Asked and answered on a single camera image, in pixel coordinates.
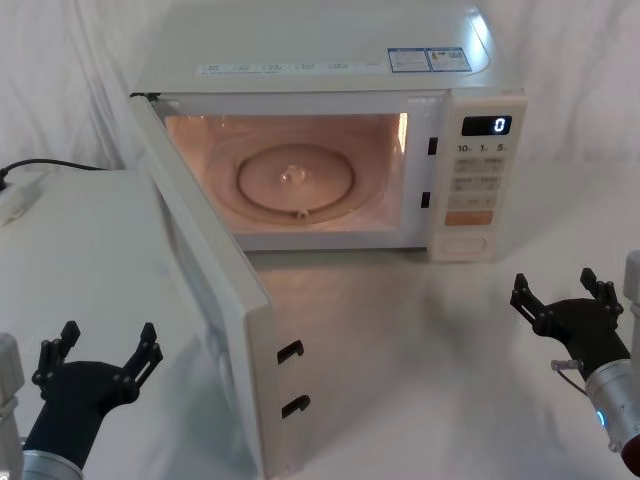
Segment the white fabric curtain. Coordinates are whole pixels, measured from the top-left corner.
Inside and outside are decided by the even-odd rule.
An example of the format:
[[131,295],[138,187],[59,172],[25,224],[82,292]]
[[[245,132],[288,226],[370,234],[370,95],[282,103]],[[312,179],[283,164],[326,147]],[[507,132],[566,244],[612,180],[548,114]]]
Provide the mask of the white fabric curtain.
[[[135,168],[127,93],[171,3],[1,0],[0,165]],[[476,3],[530,99],[523,160],[640,162],[640,2]]]

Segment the sticker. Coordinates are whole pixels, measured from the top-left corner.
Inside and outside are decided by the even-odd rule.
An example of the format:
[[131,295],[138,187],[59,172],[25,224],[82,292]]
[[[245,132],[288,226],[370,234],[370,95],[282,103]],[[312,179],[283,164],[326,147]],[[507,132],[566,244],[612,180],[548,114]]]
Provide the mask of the sticker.
[[427,58],[434,72],[470,72],[464,50],[459,47],[427,48]]
[[430,72],[424,48],[388,48],[393,73]]
[[362,75],[388,73],[384,63],[323,62],[323,63],[224,63],[198,65],[196,75],[208,76],[273,76],[273,75]]

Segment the control panel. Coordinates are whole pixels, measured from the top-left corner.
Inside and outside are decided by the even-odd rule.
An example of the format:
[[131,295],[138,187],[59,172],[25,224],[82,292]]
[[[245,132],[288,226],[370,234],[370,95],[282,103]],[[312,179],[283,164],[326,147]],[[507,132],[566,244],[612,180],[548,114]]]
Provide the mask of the control panel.
[[436,155],[428,242],[434,261],[488,260],[513,166],[527,99],[452,90]]

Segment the power cord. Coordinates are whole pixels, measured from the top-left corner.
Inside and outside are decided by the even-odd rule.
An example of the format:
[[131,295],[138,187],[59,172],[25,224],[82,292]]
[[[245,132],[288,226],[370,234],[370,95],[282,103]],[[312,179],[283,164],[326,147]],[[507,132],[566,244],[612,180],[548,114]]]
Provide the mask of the power cord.
[[580,388],[573,380],[571,380],[569,377],[567,377],[563,371],[561,370],[556,370],[557,374],[560,375],[562,378],[564,378],[564,381],[567,382],[569,385],[571,385],[573,388],[575,388],[576,390],[578,390],[581,394],[588,396],[587,392],[585,392],[584,388]]
[[7,188],[5,178],[11,170],[13,170],[14,168],[22,167],[24,165],[34,165],[34,164],[41,164],[41,163],[45,163],[49,165],[61,165],[63,167],[78,168],[80,170],[92,170],[92,171],[104,170],[104,168],[91,167],[89,165],[82,165],[80,163],[63,162],[61,160],[51,160],[48,158],[31,158],[29,160],[21,160],[19,162],[7,165],[4,168],[0,168],[0,192],[5,188]]

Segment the open microwave door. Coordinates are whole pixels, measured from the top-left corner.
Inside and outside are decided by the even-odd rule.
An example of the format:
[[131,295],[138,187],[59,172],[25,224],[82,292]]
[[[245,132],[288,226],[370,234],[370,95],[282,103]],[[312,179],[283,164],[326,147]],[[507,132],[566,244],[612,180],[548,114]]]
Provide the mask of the open microwave door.
[[291,458],[282,441],[271,299],[147,98],[136,96],[129,103],[147,147],[144,167],[155,186],[171,261],[204,320],[200,336],[223,387],[227,382],[225,393],[259,473],[282,473],[290,468]]

